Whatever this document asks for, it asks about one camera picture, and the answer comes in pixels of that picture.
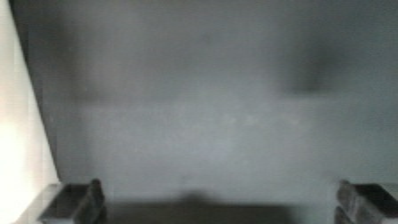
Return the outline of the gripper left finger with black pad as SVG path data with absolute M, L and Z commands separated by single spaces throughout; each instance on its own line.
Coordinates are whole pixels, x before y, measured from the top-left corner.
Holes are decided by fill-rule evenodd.
M 65 184 L 38 215 L 40 224 L 99 224 L 104 216 L 100 181 Z

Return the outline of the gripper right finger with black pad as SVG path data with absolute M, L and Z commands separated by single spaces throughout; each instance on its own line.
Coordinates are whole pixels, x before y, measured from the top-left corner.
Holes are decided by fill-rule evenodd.
M 398 183 L 349 183 L 335 192 L 333 224 L 398 224 Z

